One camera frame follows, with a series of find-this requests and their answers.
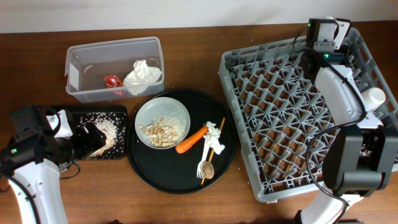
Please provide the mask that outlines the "red snack wrapper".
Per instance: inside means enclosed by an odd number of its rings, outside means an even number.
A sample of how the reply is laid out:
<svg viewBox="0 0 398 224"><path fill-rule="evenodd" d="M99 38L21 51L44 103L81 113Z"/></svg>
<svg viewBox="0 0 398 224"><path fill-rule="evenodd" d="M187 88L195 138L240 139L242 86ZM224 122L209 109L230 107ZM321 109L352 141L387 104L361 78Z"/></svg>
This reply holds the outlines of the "red snack wrapper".
<svg viewBox="0 0 398 224"><path fill-rule="evenodd" d="M105 76L104 82L105 82L105 85L107 88L119 88L119 87L124 86L121 79L119 77L117 77L116 75ZM113 90L112 93L114 93L115 95L119 95L119 96L125 95L124 90Z"/></svg>

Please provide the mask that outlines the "white cup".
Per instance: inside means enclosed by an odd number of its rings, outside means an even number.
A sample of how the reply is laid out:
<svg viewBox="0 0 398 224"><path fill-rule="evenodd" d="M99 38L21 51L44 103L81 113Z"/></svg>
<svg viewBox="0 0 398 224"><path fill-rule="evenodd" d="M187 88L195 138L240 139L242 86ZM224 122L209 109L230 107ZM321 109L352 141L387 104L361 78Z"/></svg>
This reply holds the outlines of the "white cup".
<svg viewBox="0 0 398 224"><path fill-rule="evenodd" d="M361 93L368 111L374 111L386 101L386 94L377 87L370 88Z"/></svg>

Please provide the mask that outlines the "grey plate with food scraps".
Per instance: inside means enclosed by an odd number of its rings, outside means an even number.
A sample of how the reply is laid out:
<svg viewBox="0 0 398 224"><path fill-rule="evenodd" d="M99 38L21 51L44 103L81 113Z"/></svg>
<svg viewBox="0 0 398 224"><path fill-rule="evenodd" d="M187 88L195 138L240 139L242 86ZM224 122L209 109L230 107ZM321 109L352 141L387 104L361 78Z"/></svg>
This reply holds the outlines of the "grey plate with food scraps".
<svg viewBox="0 0 398 224"><path fill-rule="evenodd" d="M138 138L154 149L168 149L187 137L190 115L178 100L160 97L149 100L137 112L134 127Z"/></svg>

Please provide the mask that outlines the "white tissue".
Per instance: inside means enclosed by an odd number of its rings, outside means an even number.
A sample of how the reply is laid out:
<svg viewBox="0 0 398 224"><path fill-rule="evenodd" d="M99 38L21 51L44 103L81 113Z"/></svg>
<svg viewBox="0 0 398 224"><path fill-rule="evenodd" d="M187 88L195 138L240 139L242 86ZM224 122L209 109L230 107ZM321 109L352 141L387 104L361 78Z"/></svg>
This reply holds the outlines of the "white tissue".
<svg viewBox="0 0 398 224"><path fill-rule="evenodd" d="M128 86L132 95L138 95L146 91L146 84L153 84L161 77L161 70L157 67L150 67L146 60L134 62L134 70L123 80L123 85Z"/></svg>

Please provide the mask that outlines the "orange carrot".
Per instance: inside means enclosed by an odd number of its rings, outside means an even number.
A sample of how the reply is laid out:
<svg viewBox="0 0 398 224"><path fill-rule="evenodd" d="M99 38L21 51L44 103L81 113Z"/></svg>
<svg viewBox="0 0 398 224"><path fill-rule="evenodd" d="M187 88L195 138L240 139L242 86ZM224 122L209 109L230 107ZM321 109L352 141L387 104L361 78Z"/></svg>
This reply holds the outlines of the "orange carrot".
<svg viewBox="0 0 398 224"><path fill-rule="evenodd" d="M189 138L184 139L178 145L176 145L175 150L179 154L187 152L196 142L198 142L206 133L208 132L208 127L204 126L198 130L195 134Z"/></svg>

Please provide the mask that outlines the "grey dishwasher rack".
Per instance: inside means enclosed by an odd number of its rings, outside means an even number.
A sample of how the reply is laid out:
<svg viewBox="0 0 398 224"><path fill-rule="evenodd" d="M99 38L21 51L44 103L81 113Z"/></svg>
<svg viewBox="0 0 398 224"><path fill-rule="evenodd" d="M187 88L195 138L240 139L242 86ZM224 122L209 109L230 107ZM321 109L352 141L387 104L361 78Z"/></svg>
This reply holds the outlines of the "grey dishwasher rack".
<svg viewBox="0 0 398 224"><path fill-rule="evenodd" d="M222 55L219 77L241 142L241 154L255 199L279 199L316 189L333 134L320 92L304 78L299 48L303 37Z"/></svg>

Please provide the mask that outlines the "brown cookie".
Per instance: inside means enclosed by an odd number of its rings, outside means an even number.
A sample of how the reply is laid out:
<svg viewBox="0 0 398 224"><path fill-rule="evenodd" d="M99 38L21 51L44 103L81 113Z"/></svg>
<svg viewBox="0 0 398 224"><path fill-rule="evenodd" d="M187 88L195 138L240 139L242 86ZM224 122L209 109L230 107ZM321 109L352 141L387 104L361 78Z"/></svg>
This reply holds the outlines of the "brown cookie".
<svg viewBox="0 0 398 224"><path fill-rule="evenodd" d="M213 164L208 161L202 163L201 171L204 173L204 178L206 179L212 179L214 177L215 170Z"/></svg>

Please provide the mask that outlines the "white napkin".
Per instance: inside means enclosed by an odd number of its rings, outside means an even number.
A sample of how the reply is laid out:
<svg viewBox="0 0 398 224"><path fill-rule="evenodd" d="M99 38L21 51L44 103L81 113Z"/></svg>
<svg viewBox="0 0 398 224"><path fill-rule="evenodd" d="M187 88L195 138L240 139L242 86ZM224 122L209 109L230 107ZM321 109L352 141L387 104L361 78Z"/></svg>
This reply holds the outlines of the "white napkin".
<svg viewBox="0 0 398 224"><path fill-rule="evenodd" d="M207 121L205 126L208 128L208 131L203 136L205 139L204 151L208 152L209 148L212 148L217 155L221 154L225 149L225 145L219 142L221 130L216 128L216 124L210 121Z"/></svg>

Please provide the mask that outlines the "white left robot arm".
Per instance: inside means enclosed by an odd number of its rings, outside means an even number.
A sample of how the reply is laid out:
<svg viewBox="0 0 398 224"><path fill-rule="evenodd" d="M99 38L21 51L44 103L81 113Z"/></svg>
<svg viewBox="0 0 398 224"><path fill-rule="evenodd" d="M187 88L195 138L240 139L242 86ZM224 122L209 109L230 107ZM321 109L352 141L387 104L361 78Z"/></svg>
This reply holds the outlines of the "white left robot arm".
<svg viewBox="0 0 398 224"><path fill-rule="evenodd" d="M78 127L69 138L34 128L13 137L1 151L1 175L16 195L23 223L67 223L60 171L106 144L94 124Z"/></svg>

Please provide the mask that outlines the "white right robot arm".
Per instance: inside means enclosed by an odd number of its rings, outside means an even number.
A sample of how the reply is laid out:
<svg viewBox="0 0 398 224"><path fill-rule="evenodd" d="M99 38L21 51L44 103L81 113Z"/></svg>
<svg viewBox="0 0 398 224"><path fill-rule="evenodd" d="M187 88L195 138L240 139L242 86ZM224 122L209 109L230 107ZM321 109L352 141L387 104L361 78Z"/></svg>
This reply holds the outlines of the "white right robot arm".
<svg viewBox="0 0 398 224"><path fill-rule="evenodd" d="M335 125L320 131L305 151L306 170L317 139L338 131L322 163L323 183L313 202L296 213L294 223L338 223L347 209L385 189L397 154L397 128L374 116L386 100L374 87L360 92L348 53L341 49L351 29L347 19L311 18L305 47L300 50L304 77L323 95Z"/></svg>

